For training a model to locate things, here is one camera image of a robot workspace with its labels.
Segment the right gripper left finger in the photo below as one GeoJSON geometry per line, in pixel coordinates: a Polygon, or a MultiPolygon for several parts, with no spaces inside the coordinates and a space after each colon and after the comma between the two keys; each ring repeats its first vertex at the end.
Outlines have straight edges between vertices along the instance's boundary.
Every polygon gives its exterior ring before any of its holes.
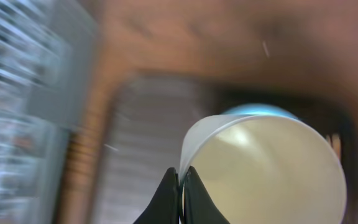
{"type": "Polygon", "coordinates": [[[178,174],[174,167],[170,167],[134,224],[179,224],[178,186],[178,174]]]}

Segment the white plastic cup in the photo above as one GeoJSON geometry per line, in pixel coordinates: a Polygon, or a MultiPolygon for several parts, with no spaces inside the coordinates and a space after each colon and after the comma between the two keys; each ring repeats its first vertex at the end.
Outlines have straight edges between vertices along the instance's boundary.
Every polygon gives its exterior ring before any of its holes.
{"type": "Polygon", "coordinates": [[[178,175],[194,168],[230,223],[341,223],[347,187],[340,160],[293,118],[214,115],[195,123],[178,175]]]}

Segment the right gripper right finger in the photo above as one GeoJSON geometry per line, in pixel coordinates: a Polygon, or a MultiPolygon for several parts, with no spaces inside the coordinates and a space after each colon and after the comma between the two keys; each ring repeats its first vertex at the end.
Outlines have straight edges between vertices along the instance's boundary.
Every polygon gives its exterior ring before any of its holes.
{"type": "Polygon", "coordinates": [[[185,224],[229,224],[215,206],[196,169],[189,167],[182,180],[182,222],[185,224]]]}

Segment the light blue bowl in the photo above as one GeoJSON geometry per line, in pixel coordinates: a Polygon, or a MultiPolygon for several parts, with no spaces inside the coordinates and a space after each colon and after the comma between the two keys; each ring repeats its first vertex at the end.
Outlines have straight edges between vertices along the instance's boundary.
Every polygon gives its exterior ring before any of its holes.
{"type": "Polygon", "coordinates": [[[272,116],[283,116],[287,118],[298,119],[294,114],[290,113],[289,111],[283,108],[273,105],[258,104],[258,103],[235,106],[233,108],[229,108],[228,110],[224,111],[223,114],[272,115],[272,116]]]}

